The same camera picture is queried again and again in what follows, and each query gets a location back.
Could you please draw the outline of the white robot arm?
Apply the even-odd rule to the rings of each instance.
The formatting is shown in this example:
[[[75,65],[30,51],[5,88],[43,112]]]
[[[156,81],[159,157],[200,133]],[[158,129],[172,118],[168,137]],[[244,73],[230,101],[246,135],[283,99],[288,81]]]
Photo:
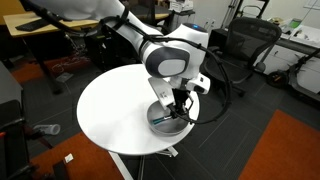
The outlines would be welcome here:
[[[164,85],[181,97],[165,103],[174,118],[190,119],[182,105],[187,93],[194,91],[206,94],[210,80],[200,73],[208,45],[208,32],[192,23],[183,23],[165,35],[154,27],[144,24],[119,0],[22,0],[33,12],[55,27],[69,31],[59,22],[61,18],[95,20],[98,24],[89,34],[107,26],[131,43],[146,71],[154,78],[169,78]]]

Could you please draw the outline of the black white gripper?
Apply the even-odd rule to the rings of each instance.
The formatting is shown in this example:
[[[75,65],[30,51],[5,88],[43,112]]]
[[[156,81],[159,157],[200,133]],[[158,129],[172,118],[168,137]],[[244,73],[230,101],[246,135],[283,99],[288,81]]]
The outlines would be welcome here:
[[[173,95],[175,99],[175,105],[174,105],[175,109],[178,112],[181,112],[182,115],[187,114],[188,108],[186,107],[186,101],[187,100],[193,101],[190,92],[185,90],[180,90],[180,89],[174,89]],[[176,119],[177,115],[175,112],[171,112],[170,117],[172,119]]]

